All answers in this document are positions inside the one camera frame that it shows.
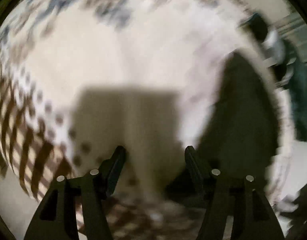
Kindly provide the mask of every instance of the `fabric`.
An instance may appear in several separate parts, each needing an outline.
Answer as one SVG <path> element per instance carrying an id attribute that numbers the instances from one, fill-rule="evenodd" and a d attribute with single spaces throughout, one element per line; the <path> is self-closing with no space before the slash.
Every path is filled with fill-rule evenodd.
<path id="1" fill-rule="evenodd" d="M 0 150 L 24 191 L 41 200 L 52 179 L 84 175 L 124 145 L 128 161 L 106 204 L 114 238 L 191 238 L 201 212 L 166 201 L 163 189 L 212 120 L 231 53 L 252 62 L 275 111 L 281 101 L 237 29 L 249 15 L 241 0 L 20 3 L 0 29 Z M 278 115 L 276 153 L 289 156 Z M 270 175 L 276 198 L 285 173 Z M 83 229 L 79 204 L 76 217 Z"/>
<path id="2" fill-rule="evenodd" d="M 291 95 L 296 138 L 307 141 L 307 25 L 298 13 L 275 24 L 283 38 L 283 62 L 272 67 L 277 85 Z"/>

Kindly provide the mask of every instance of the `patterned fabric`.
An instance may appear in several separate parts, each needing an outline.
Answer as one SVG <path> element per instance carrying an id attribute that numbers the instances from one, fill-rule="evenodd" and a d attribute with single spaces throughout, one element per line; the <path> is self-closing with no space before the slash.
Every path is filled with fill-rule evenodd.
<path id="1" fill-rule="evenodd" d="M 183 168 L 230 53 L 257 54 L 237 31 L 249 13 L 241 0 L 23 0 L 0 28 L 0 150 L 23 190 L 40 201 L 57 176 L 83 175 L 126 144 L 121 195 L 104 204 L 114 238 L 195 238 L 201 211 L 146 203 L 140 192 L 152 197 Z M 254 67 L 274 97 L 261 63 Z M 271 181 L 270 196 L 283 178 Z M 79 201 L 76 217 L 83 230 Z"/>

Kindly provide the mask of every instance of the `blurred object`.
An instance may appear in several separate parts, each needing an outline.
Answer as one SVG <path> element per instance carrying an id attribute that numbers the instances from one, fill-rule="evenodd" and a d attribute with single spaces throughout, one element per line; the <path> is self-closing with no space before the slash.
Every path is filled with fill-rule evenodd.
<path id="1" fill-rule="evenodd" d="M 296 138 L 307 141 L 307 66 L 301 61 L 295 45 L 281 39 L 275 27 L 269 26 L 260 14 L 255 13 L 245 25 L 264 49 L 265 56 L 273 59 L 271 69 L 277 86 L 289 90 L 291 96 Z"/>
<path id="2" fill-rule="evenodd" d="M 0 240 L 16 240 L 0 216 Z"/>
<path id="3" fill-rule="evenodd" d="M 241 27 L 253 34 L 258 42 L 260 52 L 269 60 L 266 64 L 267 66 L 277 65 L 277 63 L 283 61 L 284 44 L 279 38 L 276 29 L 269 26 L 260 13 L 254 13 L 247 21 L 241 24 Z M 289 92 L 276 86 L 274 94 L 278 100 L 279 129 L 283 132 L 279 133 L 277 154 L 272 157 L 272 164 L 266 171 L 266 179 L 269 180 L 269 184 L 267 184 L 265 190 L 271 205 L 279 201 L 279 196 L 289 172 L 292 142 L 295 137 Z"/>
<path id="4" fill-rule="evenodd" d="M 25 194 L 8 168 L 6 177 L 0 177 L 0 216 L 17 240 L 23 240 L 37 207 L 37 201 Z"/>
<path id="5" fill-rule="evenodd" d="M 234 178 L 251 174 L 265 186 L 265 168 L 278 148 L 279 124 L 252 64 L 234 53 L 225 65 L 220 97 L 197 154 Z"/>
<path id="6" fill-rule="evenodd" d="M 295 200 L 284 198 L 277 211 L 280 211 L 281 216 L 291 219 L 286 240 L 307 239 L 307 184 L 302 187 Z"/>
<path id="7" fill-rule="evenodd" d="M 203 210 L 202 213 L 193 211 L 186 216 L 169 218 L 171 221 L 164 221 L 162 227 L 156 227 L 148 221 L 139 204 L 124 206 L 109 197 L 125 157 L 125 149 L 117 147 L 110 159 L 104 160 L 98 169 L 87 172 L 83 177 L 66 180 L 61 176 L 55 179 L 37 208 L 25 239 L 77 240 L 72 205 L 75 196 L 81 196 L 86 223 L 83 230 L 89 240 L 195 239 L 201 227 Z"/>
<path id="8" fill-rule="evenodd" d="M 274 26 L 282 39 L 295 45 L 299 57 L 307 65 L 307 24 L 298 12 L 277 21 Z"/>

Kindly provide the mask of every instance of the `metal rivet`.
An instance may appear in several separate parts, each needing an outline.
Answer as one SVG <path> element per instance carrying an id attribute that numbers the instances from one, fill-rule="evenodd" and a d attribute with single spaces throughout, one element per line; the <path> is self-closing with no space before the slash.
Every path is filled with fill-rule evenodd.
<path id="1" fill-rule="evenodd" d="M 62 181 L 64 181 L 64 176 L 62 176 L 62 175 L 61 175 L 61 176 L 59 176 L 59 177 L 57 178 L 57 181 L 58 181 L 58 182 L 62 182 Z"/>
<path id="2" fill-rule="evenodd" d="M 220 170 L 213 169 L 213 170 L 211 171 L 211 173 L 212 173 L 213 175 L 215 175 L 215 176 L 218 176 L 218 175 L 220 175 Z"/>
<path id="3" fill-rule="evenodd" d="M 99 171 L 97 169 L 93 169 L 90 171 L 91 175 L 97 175 L 99 173 Z"/>
<path id="4" fill-rule="evenodd" d="M 254 181 L 254 177 L 252 177 L 251 175 L 247 175 L 246 176 L 246 179 L 247 179 L 247 181 L 250 181 L 250 182 L 252 182 L 252 181 Z"/>

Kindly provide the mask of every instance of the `black bracket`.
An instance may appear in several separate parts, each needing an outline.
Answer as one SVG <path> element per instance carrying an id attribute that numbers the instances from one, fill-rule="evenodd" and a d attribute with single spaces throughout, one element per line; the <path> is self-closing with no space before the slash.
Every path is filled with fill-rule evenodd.
<path id="1" fill-rule="evenodd" d="M 185 161 L 196 191 L 207 202 L 197 240 L 222 240 L 234 198 L 231 240 L 282 240 L 279 222 L 255 178 L 232 179 L 224 172 L 211 169 L 199 159 L 194 148 L 185 150 Z"/>
<path id="2" fill-rule="evenodd" d="M 24 240 L 79 240 L 74 198 L 81 196 L 88 240 L 112 240 L 101 201 L 116 187 L 126 159 L 123 147 L 109 160 L 85 176 L 55 179 L 36 210 Z M 200 160 L 192 146 L 185 150 L 185 162 L 196 191 L 206 203 L 206 214 L 197 240 L 222 240 L 231 199 L 234 222 L 231 240 L 282 240 L 278 220 L 263 191 L 252 176 L 232 179 Z"/>
<path id="3" fill-rule="evenodd" d="M 112 240 L 101 201 L 116 187 L 126 159 L 126 150 L 118 146 L 99 169 L 76 179 L 59 176 L 37 208 L 25 240 L 79 240 L 74 198 L 81 196 L 85 233 L 88 240 Z"/>

